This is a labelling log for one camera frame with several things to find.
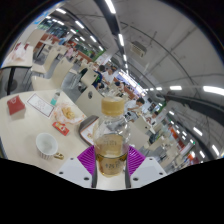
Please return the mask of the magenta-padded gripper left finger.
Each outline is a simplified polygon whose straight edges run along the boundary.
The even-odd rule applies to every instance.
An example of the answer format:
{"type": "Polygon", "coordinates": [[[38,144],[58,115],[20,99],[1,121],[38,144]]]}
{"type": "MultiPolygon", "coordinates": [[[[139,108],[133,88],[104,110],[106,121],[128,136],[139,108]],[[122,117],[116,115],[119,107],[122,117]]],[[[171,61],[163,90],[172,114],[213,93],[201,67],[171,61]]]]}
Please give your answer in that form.
{"type": "Polygon", "coordinates": [[[97,166],[94,147],[90,146],[77,157],[69,158],[57,171],[57,175],[84,188],[97,185],[97,166]]]}

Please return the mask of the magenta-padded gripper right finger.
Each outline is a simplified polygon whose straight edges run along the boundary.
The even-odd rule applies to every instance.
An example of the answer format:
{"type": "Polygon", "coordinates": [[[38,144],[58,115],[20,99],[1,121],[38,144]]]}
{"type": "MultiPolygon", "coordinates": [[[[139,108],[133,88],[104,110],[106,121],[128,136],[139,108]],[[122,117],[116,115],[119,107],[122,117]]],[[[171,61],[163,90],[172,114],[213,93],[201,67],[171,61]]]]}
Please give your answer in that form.
{"type": "Polygon", "coordinates": [[[154,157],[145,157],[130,146],[125,167],[125,186],[140,188],[166,176],[166,172],[154,157]]]}

